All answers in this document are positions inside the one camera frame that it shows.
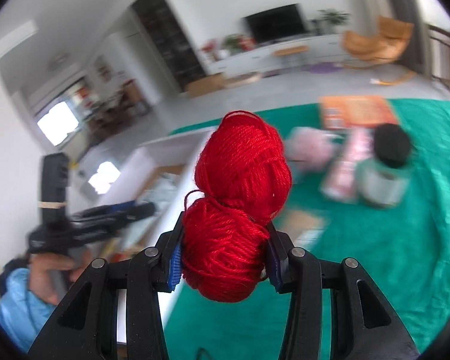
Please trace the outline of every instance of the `tile floor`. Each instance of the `tile floor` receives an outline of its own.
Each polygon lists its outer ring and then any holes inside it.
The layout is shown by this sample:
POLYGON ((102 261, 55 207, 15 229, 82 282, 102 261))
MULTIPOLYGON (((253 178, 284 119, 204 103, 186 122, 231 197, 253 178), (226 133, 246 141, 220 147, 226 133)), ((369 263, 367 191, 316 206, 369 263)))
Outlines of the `tile floor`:
POLYGON ((422 76, 396 86, 371 84, 372 79, 393 80, 401 75, 399 66, 373 70, 343 69, 330 74, 292 71, 261 79, 255 84, 222 90, 189 99, 181 94, 157 104, 150 114, 136 124, 90 149, 79 164, 88 180, 104 161, 119 169, 130 153, 142 142, 169 134, 176 128, 222 117, 229 111, 252 112, 318 102, 324 95, 382 95, 386 98, 450 100, 450 93, 439 83, 422 76))

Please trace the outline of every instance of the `red yarn ball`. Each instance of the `red yarn ball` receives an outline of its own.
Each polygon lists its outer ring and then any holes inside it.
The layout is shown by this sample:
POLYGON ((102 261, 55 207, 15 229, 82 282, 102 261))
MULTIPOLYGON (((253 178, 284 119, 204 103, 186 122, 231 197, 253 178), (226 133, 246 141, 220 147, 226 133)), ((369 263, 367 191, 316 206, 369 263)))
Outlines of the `red yarn ball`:
POLYGON ((263 227, 292 185, 277 131, 246 111, 227 114, 203 149, 195 183, 204 198, 186 210, 183 276, 206 298, 240 302, 260 281, 263 227))
POLYGON ((195 183, 219 203, 260 224, 282 209, 292 184, 276 129, 247 111, 227 114, 200 154, 195 183))

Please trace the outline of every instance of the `human hand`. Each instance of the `human hand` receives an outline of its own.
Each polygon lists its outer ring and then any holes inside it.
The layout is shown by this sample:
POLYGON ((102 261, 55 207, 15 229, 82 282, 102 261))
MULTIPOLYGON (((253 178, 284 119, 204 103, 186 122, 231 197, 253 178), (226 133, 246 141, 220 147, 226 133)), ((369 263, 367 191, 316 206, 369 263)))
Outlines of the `human hand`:
POLYGON ((68 278, 74 283, 92 261, 90 250, 84 252, 82 265, 74 269, 75 262, 68 256, 54 253, 35 254, 30 260, 29 290, 46 303, 58 305, 59 296, 53 287, 49 271, 71 271, 68 278))

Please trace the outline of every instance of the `black tv screen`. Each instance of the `black tv screen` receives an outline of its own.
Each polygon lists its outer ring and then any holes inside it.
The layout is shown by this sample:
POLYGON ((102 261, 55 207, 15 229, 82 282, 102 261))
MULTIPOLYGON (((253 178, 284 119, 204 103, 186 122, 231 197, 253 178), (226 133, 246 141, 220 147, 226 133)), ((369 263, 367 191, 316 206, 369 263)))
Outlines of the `black tv screen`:
POLYGON ((308 33, 296 4, 245 17, 257 43, 308 33))

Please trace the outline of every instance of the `ceiling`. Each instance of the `ceiling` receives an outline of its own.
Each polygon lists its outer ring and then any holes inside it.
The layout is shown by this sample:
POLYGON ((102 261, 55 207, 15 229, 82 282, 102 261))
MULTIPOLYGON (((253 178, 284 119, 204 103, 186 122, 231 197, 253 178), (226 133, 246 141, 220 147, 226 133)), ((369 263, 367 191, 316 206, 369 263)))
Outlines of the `ceiling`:
POLYGON ((0 12, 0 39, 29 20, 38 31, 0 60, 10 93, 30 97, 73 64, 83 68, 110 28, 116 27, 134 0, 8 0, 0 12), (50 60, 62 53, 70 58, 56 71, 50 60))

